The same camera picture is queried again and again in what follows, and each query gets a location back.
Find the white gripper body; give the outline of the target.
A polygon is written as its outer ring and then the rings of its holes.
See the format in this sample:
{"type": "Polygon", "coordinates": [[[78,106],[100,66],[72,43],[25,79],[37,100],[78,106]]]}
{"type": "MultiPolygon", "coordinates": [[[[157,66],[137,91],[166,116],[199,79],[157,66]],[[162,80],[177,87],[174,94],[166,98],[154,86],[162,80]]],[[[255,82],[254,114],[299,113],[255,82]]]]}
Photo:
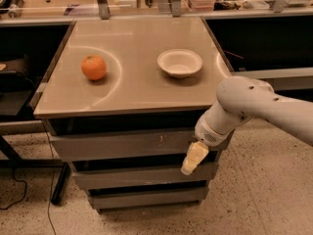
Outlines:
{"type": "Polygon", "coordinates": [[[216,147],[225,139],[225,134],[215,132],[206,122],[204,117],[200,117],[195,126],[195,136],[208,147],[216,147]]]}

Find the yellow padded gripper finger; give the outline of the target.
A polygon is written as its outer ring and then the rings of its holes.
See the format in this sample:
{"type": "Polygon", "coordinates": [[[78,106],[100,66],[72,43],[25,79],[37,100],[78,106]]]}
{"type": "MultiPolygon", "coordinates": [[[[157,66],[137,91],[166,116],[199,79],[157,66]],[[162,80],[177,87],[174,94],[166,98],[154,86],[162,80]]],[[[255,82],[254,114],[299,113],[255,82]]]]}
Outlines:
{"type": "Polygon", "coordinates": [[[203,142],[193,142],[188,148],[187,155],[181,166],[181,172],[190,175],[207,156],[208,152],[208,147],[203,142]]]}

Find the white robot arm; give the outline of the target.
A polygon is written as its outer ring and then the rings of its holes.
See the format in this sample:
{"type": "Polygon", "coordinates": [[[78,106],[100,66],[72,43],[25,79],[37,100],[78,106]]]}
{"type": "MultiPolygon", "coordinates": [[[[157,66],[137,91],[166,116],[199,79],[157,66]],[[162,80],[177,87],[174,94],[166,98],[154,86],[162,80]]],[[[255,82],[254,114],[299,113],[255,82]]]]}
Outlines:
{"type": "Polygon", "coordinates": [[[298,140],[313,145],[313,103],[278,95],[258,79],[230,76],[216,90],[216,101],[198,119],[197,140],[188,148],[181,172],[193,173],[211,148],[221,144],[237,127],[261,118],[298,140]]]}

